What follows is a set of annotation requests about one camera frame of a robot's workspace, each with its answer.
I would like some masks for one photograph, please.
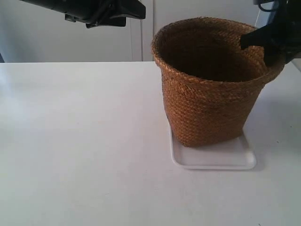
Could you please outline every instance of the white plastic tray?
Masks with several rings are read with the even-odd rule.
[[[245,135],[216,145],[188,148],[180,144],[170,129],[170,141],[173,162],[186,169],[250,170],[256,165]]]

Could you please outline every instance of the white wall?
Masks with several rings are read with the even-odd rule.
[[[6,62],[132,61],[130,27],[128,22],[125,28],[86,29],[65,21],[64,14],[0,0],[0,53]]]
[[[171,22],[211,16],[255,25],[258,7],[253,0],[154,0],[155,32]]]

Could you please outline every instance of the white tabletop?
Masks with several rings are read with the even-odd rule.
[[[251,171],[173,164],[160,79],[153,62],[0,64],[0,225],[300,225],[300,72],[248,118]]]

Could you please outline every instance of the woven basket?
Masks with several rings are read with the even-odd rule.
[[[154,37],[165,112],[184,146],[240,136],[260,91],[283,70],[282,56],[267,68],[263,48],[240,49],[240,36],[254,29],[200,17],[167,25]]]

